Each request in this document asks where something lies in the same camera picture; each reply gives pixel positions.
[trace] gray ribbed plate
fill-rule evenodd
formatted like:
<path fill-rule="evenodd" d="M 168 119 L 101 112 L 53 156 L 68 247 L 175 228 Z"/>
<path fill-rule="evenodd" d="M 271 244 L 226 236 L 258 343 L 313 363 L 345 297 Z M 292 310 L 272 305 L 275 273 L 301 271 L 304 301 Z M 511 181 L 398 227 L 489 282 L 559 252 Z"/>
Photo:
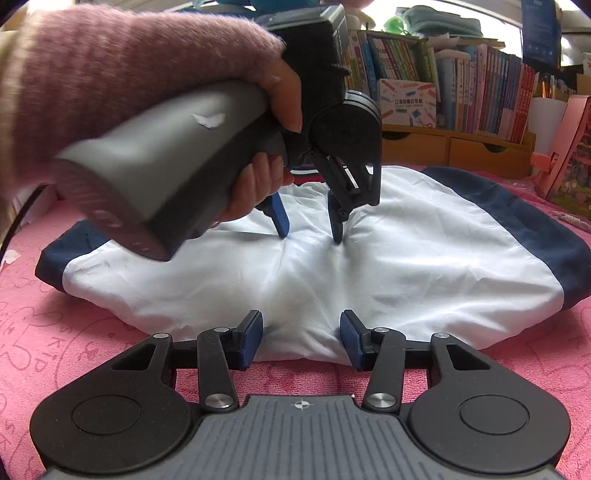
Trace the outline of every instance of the gray ribbed plate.
<path fill-rule="evenodd" d="M 50 471 L 44 478 L 77 477 Z M 240 410 L 206 417 L 180 452 L 152 467 L 116 478 L 475 480 L 485 477 L 458 473 L 439 465 L 417 448 L 396 417 L 361 410 L 348 395 L 253 395 Z M 550 468 L 515 478 L 563 480 Z"/>

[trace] white fabric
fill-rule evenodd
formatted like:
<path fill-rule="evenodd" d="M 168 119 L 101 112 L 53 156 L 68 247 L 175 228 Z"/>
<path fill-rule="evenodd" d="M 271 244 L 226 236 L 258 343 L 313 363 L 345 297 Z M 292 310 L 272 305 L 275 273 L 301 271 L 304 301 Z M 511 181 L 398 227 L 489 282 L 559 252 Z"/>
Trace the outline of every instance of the white fabric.
<path fill-rule="evenodd" d="M 337 334 L 343 310 L 411 340 L 448 332 L 485 348 L 563 304 L 550 269 L 485 211 L 420 172 L 384 168 L 377 207 L 355 210 L 335 245 L 327 187 L 282 191 L 285 240 L 261 212 L 188 241 L 168 263 L 114 242 L 76 258 L 63 284 L 146 333 L 195 338 L 262 311 L 257 360 L 347 363 Z"/>

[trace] drawer handle cutout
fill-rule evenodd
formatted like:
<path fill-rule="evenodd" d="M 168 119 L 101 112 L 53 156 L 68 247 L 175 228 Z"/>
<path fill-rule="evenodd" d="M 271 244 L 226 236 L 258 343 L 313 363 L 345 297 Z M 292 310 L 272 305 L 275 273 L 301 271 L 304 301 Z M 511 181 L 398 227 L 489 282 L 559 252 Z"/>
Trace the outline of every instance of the drawer handle cutout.
<path fill-rule="evenodd" d="M 389 131 L 382 131 L 382 138 L 384 140 L 404 140 L 410 135 L 410 132 L 389 132 Z"/>
<path fill-rule="evenodd" d="M 507 149 L 507 147 L 502 147 L 501 145 L 493 145 L 492 143 L 484 143 L 483 145 L 491 153 L 501 153 Z"/>

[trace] pink tablecloth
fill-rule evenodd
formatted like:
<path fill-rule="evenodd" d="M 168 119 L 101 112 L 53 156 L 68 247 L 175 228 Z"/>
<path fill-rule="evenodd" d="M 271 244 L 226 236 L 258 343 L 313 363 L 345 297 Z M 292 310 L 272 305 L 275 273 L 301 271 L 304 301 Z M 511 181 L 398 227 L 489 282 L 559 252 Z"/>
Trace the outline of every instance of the pink tablecloth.
<path fill-rule="evenodd" d="M 548 211 L 534 196 L 519 193 Z M 34 276 L 40 251 L 79 218 L 55 206 L 25 228 L 11 248 L 21 257 L 0 274 L 0 458 L 12 480 L 35 479 L 43 466 L 28 422 L 50 393 L 144 337 L 111 314 L 54 291 Z M 591 244 L 591 235 L 577 231 Z M 558 397 L 573 423 L 560 471 L 569 480 L 591 478 L 591 300 L 540 323 L 487 354 Z M 337 394 L 360 397 L 366 374 L 311 361 L 254 365 L 235 375 L 246 393 Z M 426 388 L 422 372 L 409 372 L 405 401 Z M 195 372 L 181 372 L 178 390 L 195 398 Z"/>

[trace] pink fuzzy sleeve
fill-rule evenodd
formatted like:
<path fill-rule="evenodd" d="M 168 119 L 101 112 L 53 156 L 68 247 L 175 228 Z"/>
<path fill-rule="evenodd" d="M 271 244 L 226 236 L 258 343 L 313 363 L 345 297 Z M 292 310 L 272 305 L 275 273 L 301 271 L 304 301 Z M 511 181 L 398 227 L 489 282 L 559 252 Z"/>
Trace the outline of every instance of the pink fuzzy sleeve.
<path fill-rule="evenodd" d="M 199 84 L 257 81 L 283 48 L 230 17 L 93 6 L 35 14 L 3 72 L 0 147 L 19 183 L 35 181 L 72 142 Z"/>

